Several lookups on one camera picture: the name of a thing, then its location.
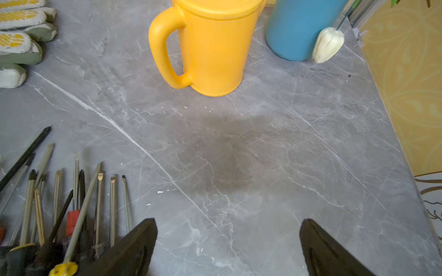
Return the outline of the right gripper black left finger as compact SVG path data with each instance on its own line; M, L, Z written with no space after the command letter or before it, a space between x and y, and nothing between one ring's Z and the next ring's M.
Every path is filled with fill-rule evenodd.
M154 218L139 223L98 260L80 268L79 276L146 276L158 237Z

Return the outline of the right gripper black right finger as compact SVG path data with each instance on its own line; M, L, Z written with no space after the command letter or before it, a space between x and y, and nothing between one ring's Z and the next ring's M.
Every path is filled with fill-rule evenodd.
M302 221L299 237L311 276L374 276L313 219Z

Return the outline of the black yellow handle screwdriver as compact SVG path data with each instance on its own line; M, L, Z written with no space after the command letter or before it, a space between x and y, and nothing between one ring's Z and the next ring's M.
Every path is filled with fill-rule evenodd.
M38 249L38 245L29 241L29 228L36 178L37 172L32 170L28 179L28 190L24 204L24 217L19 246L11 249L6 255L7 276L24 276L26 268L33 262L33 257Z

